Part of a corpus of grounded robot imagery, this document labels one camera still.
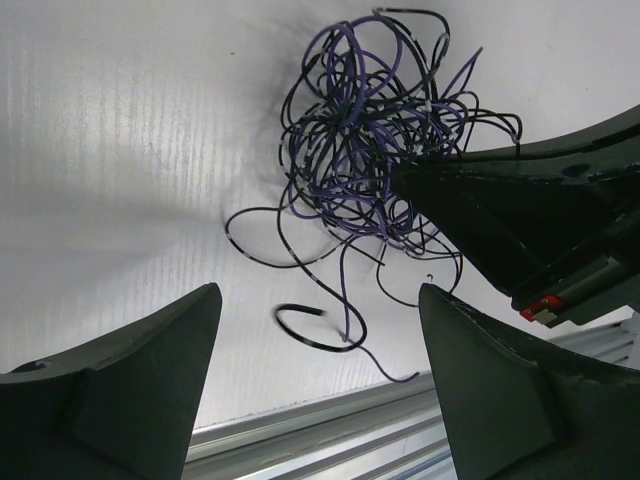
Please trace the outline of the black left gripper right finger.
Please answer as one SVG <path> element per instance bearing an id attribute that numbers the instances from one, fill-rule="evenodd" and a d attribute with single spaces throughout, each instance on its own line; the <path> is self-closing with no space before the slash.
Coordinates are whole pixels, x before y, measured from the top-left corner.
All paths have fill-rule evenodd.
<path id="1" fill-rule="evenodd" d="M 419 313 L 460 479 L 636 479 L 639 373 L 559 347 L 430 284 Z"/>

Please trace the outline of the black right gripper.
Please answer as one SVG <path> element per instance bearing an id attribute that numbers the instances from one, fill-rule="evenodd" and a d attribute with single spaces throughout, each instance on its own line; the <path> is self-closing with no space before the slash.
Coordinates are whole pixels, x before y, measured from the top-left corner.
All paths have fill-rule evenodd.
<path id="1" fill-rule="evenodd" d="M 639 108 L 559 137 L 398 167 L 395 192 L 532 322 L 566 320 L 639 273 L 639 181 L 565 183 L 471 173 L 639 168 Z"/>

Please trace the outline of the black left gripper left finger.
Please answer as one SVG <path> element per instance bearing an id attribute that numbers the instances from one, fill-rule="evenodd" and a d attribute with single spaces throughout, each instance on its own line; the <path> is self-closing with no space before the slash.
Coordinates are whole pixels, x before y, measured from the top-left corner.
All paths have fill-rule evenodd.
<path id="1" fill-rule="evenodd" d="M 180 478 L 221 309 L 218 285 L 205 284 L 2 374 L 2 478 Z"/>

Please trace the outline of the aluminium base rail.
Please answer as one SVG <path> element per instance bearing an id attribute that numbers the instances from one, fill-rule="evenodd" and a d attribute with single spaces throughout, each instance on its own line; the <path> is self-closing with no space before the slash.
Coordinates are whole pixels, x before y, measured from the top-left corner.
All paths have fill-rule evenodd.
<path id="1" fill-rule="evenodd" d="M 191 447 L 187 479 L 458 478 L 432 372 L 230 425 Z"/>

